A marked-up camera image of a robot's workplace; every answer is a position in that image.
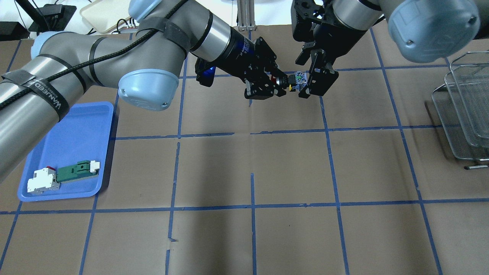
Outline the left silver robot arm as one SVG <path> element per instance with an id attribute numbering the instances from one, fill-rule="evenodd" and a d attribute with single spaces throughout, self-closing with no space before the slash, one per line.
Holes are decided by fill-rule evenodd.
<path id="1" fill-rule="evenodd" d="M 118 89 L 126 102 L 150 111 L 171 105 L 188 54 L 196 74 L 217 67 L 246 83 L 246 99 L 284 96 L 288 76 L 276 54 L 252 42 L 195 0 L 132 0 L 136 40 L 75 32 L 35 38 L 32 60 L 1 76 L 1 181 L 94 85 Z"/>

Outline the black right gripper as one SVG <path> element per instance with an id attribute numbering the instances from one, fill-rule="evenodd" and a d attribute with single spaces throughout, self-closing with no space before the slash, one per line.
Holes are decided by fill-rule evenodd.
<path id="1" fill-rule="evenodd" d="M 311 58 L 309 78 L 298 96 L 324 96 L 339 77 L 332 64 L 371 28 L 371 1 L 324 0 L 318 5 L 314 0 L 294 0 L 291 20 L 293 39 L 304 43 L 295 64 L 302 66 Z"/>

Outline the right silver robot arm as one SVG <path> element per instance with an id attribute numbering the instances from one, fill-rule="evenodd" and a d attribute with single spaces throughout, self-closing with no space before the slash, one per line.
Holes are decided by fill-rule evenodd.
<path id="1" fill-rule="evenodd" d="M 299 97 L 323 96 L 337 80 L 335 61 L 385 20 L 400 54 L 413 63 L 449 57 L 488 37 L 487 0 L 295 0 L 292 36 L 303 42 L 295 63 L 311 61 Z"/>

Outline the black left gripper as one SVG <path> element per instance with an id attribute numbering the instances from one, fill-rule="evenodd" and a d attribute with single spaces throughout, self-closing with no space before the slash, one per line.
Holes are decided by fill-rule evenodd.
<path id="1" fill-rule="evenodd" d="M 231 29 L 230 40 L 225 50 L 215 60 L 215 66 L 244 81 L 244 97 L 251 100 L 266 100 L 273 96 L 285 96 L 290 84 L 288 75 L 276 63 L 276 53 L 263 37 L 254 42 Z M 270 73 L 269 80 L 254 84 L 260 78 L 255 70 Z"/>

